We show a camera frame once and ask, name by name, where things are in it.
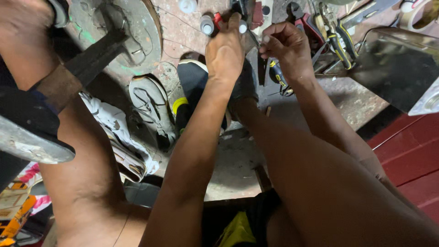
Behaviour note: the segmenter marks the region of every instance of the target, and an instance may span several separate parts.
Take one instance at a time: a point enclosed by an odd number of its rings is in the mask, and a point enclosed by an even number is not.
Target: work surface
[[[313,13],[308,0],[298,0],[302,8]],[[222,12],[229,8],[229,0],[199,0],[196,12],[185,14],[178,8],[177,0],[152,0],[154,8],[159,15],[162,27],[163,53],[157,69],[152,73],[165,87],[169,103],[182,96],[182,90],[176,74],[176,67],[182,54],[197,52],[204,54],[209,38],[199,30],[199,19],[206,12]],[[290,1],[274,0],[273,22],[281,22],[287,18],[286,6]],[[338,7],[339,17],[346,13],[345,6]],[[363,39],[365,33],[377,26],[389,26],[398,13],[396,6],[370,18],[356,26],[353,35],[354,43]],[[427,30],[429,35],[438,25]],[[389,104],[359,85],[350,78],[331,76],[318,78],[340,113],[357,130],[375,115],[380,113]],[[126,88],[129,81],[119,82]],[[279,86],[271,81],[266,86],[257,88],[260,96],[260,109],[265,110],[270,106],[270,117],[278,118],[291,123],[300,129],[307,130],[305,119],[300,111],[295,96],[282,97],[274,94],[279,91]],[[169,160],[169,154],[157,152],[154,160],[160,161],[160,170],[157,175],[163,176]],[[257,164],[264,164],[264,158],[257,150],[254,141],[249,139],[245,130],[239,123],[233,122],[230,131],[221,138],[217,152],[217,163],[206,194],[206,200],[222,200],[239,197],[255,196],[260,192],[259,185],[253,171]]]

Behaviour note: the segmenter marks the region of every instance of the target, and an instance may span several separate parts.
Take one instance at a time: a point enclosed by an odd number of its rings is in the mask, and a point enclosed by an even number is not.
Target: yellow-handled pliers
[[[331,45],[334,48],[335,53],[338,58],[342,61],[344,67],[346,69],[352,68],[352,63],[343,50],[340,40],[338,39],[338,34],[342,37],[343,41],[346,44],[346,51],[349,53],[352,60],[357,59],[358,53],[355,50],[355,46],[352,42],[352,38],[349,35],[348,31],[343,27],[341,21],[337,19],[332,11],[329,10],[328,6],[324,3],[320,3],[320,14],[322,15],[323,21],[329,27],[328,39]]]

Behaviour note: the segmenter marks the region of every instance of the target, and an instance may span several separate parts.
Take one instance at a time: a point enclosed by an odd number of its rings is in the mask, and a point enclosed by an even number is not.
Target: hand
[[[239,33],[240,20],[241,15],[233,13],[229,22],[207,44],[205,54],[209,79],[234,84],[241,74],[245,56]]]
[[[0,0],[0,45],[39,42],[54,20],[44,0]]]
[[[297,83],[314,78],[311,49],[308,37],[293,24],[281,22],[263,31],[261,57],[274,57],[279,60],[287,83],[294,89]]]

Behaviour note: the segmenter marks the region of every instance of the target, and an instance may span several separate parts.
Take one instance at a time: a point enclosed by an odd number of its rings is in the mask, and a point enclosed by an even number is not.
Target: person
[[[40,164],[59,246],[200,246],[203,199],[228,105],[265,155],[278,198],[257,226],[262,231],[247,231],[249,244],[438,246],[435,223],[391,184],[316,81],[307,37],[292,24],[264,30],[260,52],[279,59],[311,133],[265,116],[253,97],[229,102],[244,63],[240,18],[233,14],[206,47],[209,78],[152,210],[127,203],[110,142],[81,99],[59,114],[58,137],[75,148],[76,157]],[[29,89],[59,64],[46,35],[52,20],[42,0],[0,3],[0,54],[19,89]]]

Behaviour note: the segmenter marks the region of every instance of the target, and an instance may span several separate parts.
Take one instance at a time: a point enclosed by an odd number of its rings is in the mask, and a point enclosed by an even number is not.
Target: tape roll
[[[430,10],[424,10],[424,6],[428,3],[433,2],[433,7]],[[438,1],[437,0],[425,0],[420,5],[418,5],[413,11],[409,13],[404,13],[401,17],[401,22],[399,27],[405,30],[409,30],[412,32],[420,33],[431,25],[435,23],[435,20],[438,17]],[[423,11],[423,16],[421,20],[414,23],[415,17],[418,15],[420,11]]]

